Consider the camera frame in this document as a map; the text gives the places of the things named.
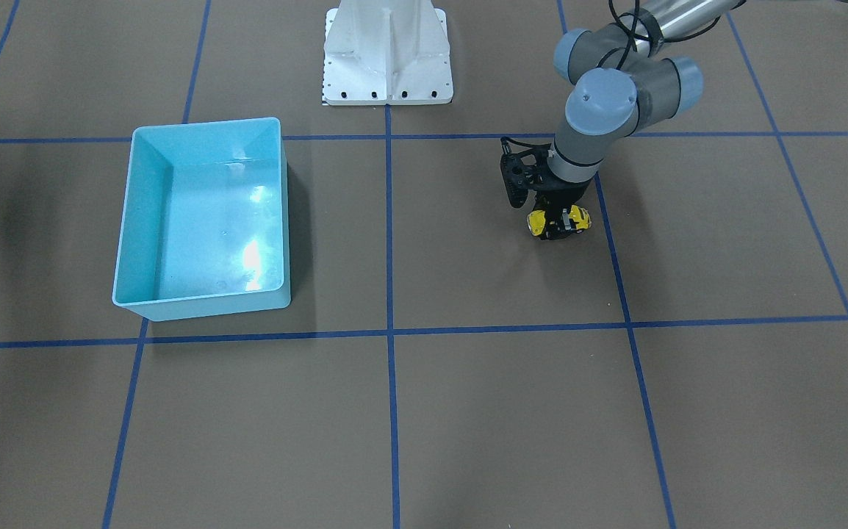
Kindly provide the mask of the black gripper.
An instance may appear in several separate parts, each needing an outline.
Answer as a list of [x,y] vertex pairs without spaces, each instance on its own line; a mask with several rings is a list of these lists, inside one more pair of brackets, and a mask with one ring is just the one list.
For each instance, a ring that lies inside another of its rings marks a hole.
[[592,179],[582,183],[568,183],[555,176],[539,177],[533,181],[535,192],[532,212],[542,211],[542,240],[558,240],[578,231],[578,222],[569,208],[578,204],[586,193]]

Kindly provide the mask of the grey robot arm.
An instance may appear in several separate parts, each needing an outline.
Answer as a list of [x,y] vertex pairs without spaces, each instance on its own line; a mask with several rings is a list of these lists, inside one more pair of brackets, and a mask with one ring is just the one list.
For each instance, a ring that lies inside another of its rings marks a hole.
[[612,22],[575,28],[556,45],[553,64],[572,85],[553,140],[530,147],[535,162],[506,174],[515,208],[534,192],[527,224],[533,237],[556,240],[588,230],[579,200],[609,148],[623,137],[679,116],[700,100],[702,70],[689,57],[659,58],[666,45],[696,39],[739,1],[636,1],[610,12]]

